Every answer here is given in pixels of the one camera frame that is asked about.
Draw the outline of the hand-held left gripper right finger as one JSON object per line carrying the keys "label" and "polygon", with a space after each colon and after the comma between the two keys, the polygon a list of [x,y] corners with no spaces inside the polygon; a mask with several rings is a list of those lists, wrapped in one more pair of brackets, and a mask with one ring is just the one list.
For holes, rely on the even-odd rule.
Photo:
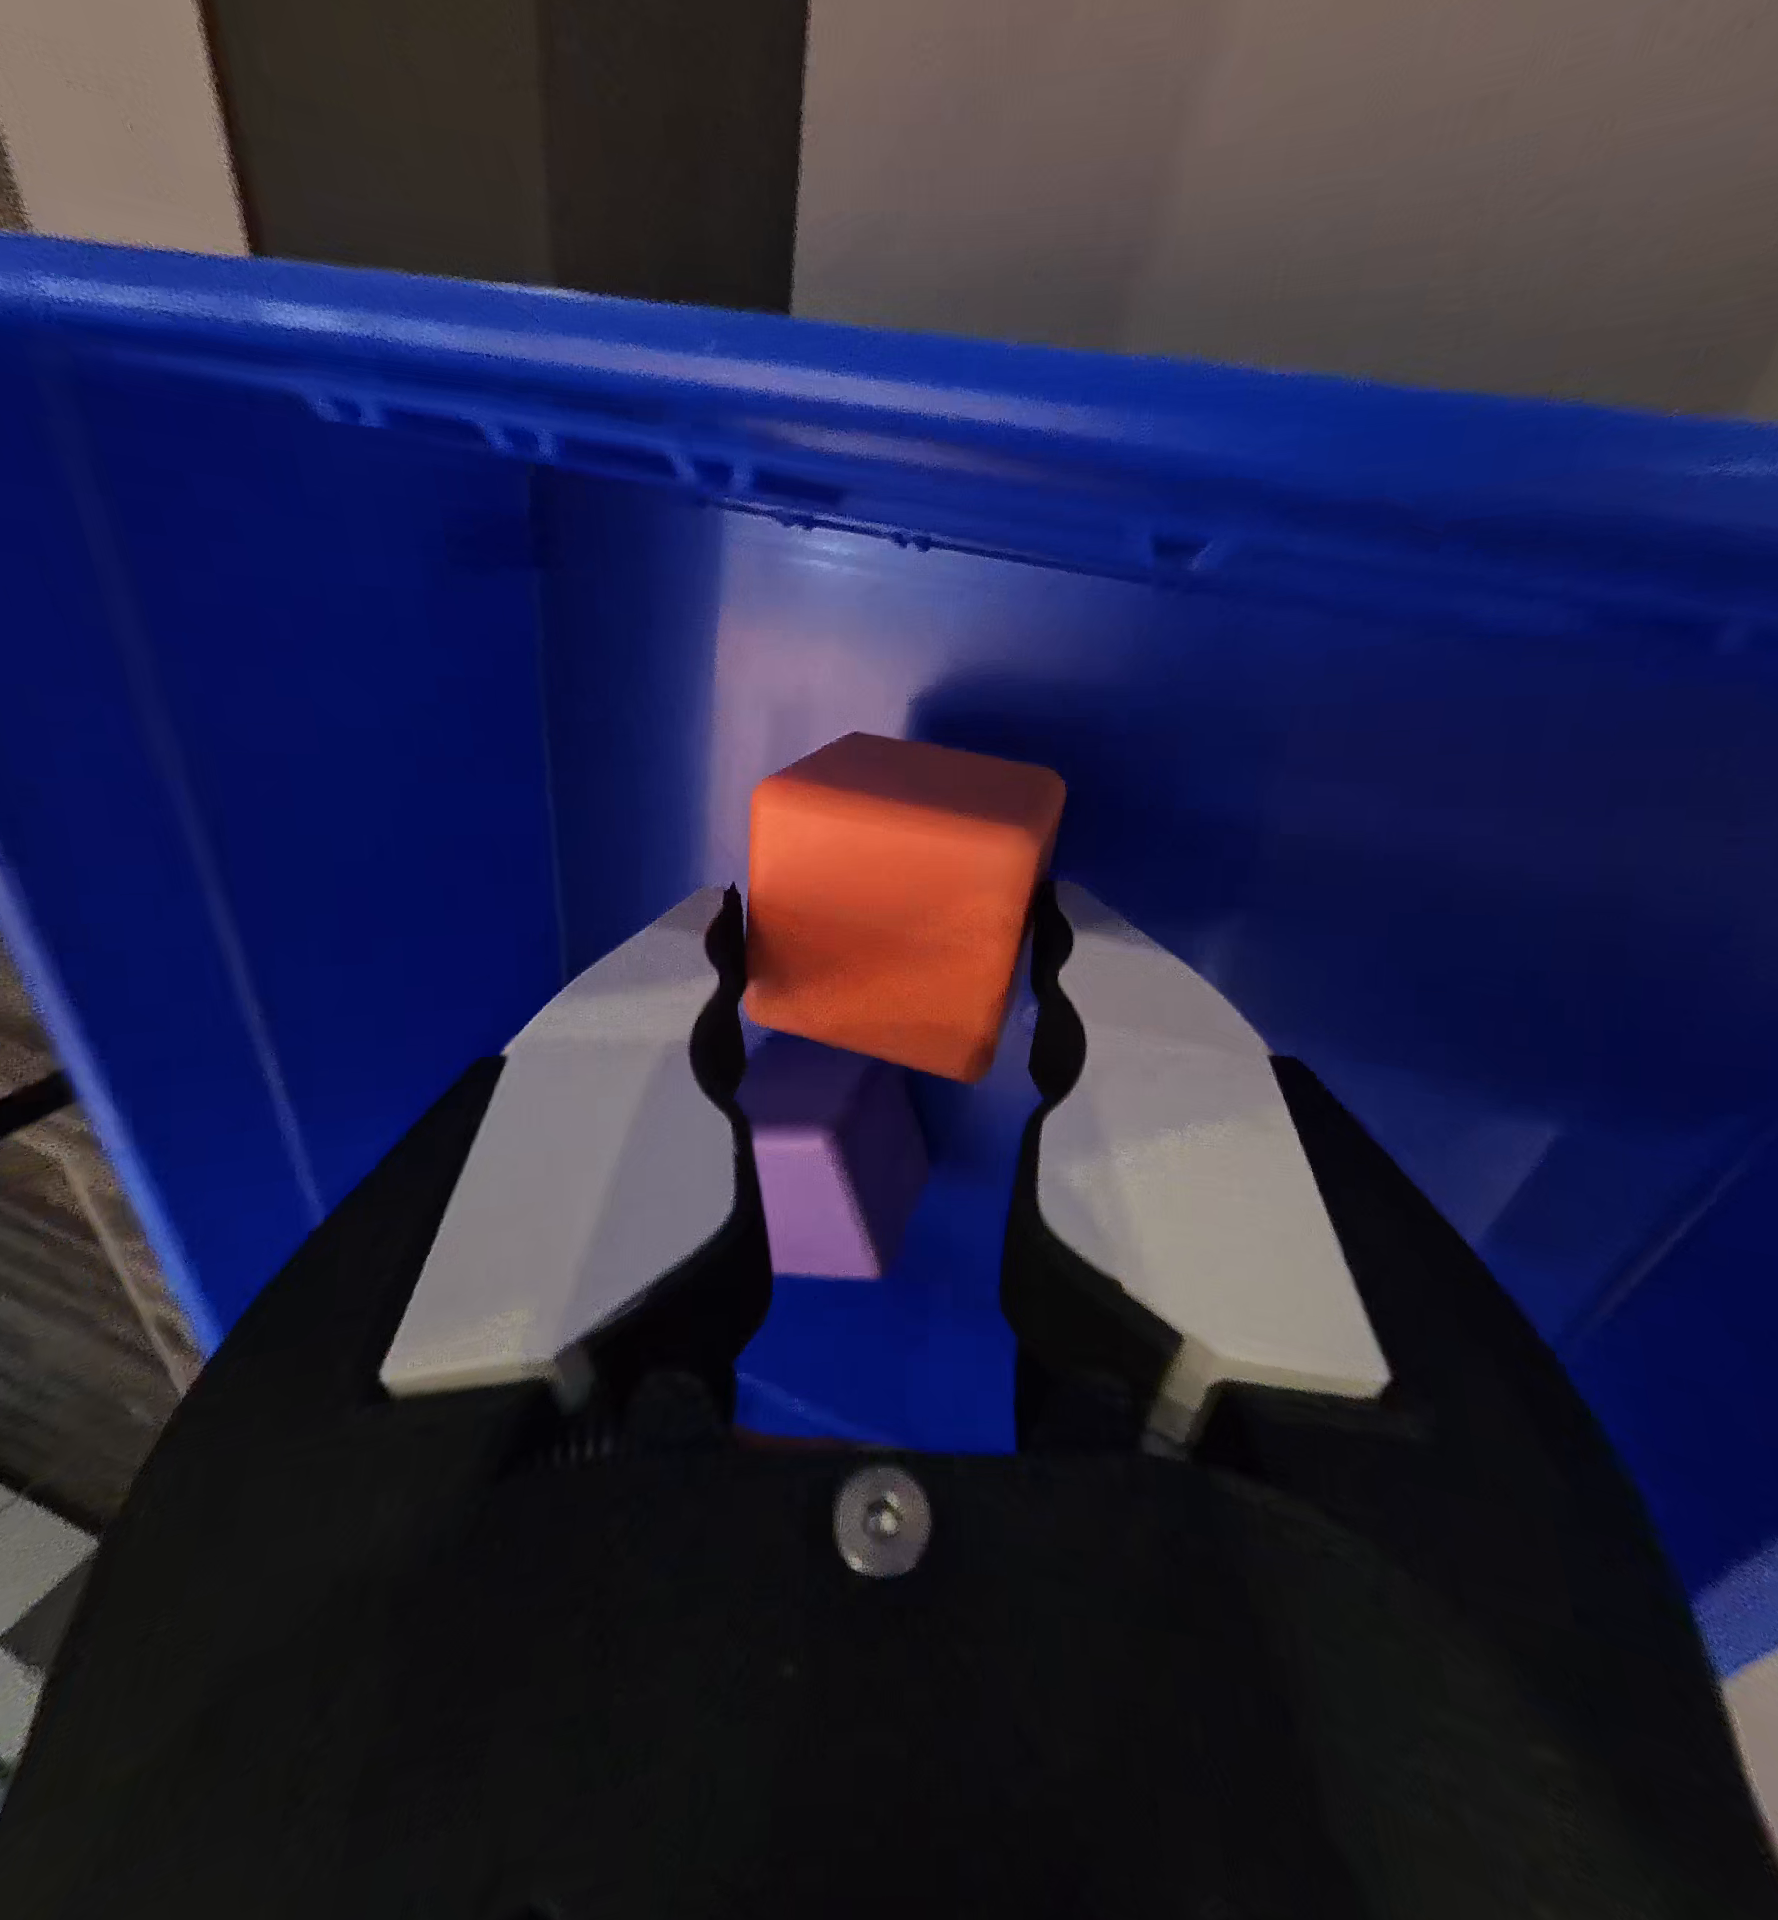
{"label": "hand-held left gripper right finger", "polygon": [[1016,1444],[1196,1448],[1242,1395],[1378,1406],[1392,1370],[1272,1048],[1066,877],[1035,892],[1022,976]]}

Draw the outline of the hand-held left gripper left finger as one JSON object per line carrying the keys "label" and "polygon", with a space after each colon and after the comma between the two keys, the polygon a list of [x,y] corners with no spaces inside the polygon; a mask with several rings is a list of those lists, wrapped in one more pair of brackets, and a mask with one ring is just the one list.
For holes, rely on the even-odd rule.
{"label": "hand-held left gripper left finger", "polygon": [[701,887],[558,989],[500,1053],[379,1365],[392,1398],[658,1372],[724,1411],[769,1307],[742,904]]}

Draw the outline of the purple cube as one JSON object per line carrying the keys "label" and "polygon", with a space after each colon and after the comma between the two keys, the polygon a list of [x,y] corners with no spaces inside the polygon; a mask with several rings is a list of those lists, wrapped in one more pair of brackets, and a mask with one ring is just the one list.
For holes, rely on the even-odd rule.
{"label": "purple cube", "polygon": [[751,1054],[737,1096],[774,1272],[884,1280],[930,1176],[907,1070],[772,1035]]}

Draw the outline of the orange cube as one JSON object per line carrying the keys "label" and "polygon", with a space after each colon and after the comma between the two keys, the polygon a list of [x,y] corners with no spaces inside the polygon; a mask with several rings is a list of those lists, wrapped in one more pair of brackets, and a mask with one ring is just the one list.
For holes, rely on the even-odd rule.
{"label": "orange cube", "polygon": [[1045,765],[873,732],[768,773],[749,812],[744,1011],[982,1082],[1066,797]]}

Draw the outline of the blue plastic bin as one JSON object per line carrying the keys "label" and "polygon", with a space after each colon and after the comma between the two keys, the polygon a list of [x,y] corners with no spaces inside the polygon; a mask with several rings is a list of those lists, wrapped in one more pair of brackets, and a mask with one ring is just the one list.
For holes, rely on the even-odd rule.
{"label": "blue plastic bin", "polygon": [[1778,1649],[1778,424],[0,235],[0,925],[208,1345],[844,732],[1055,769]]}

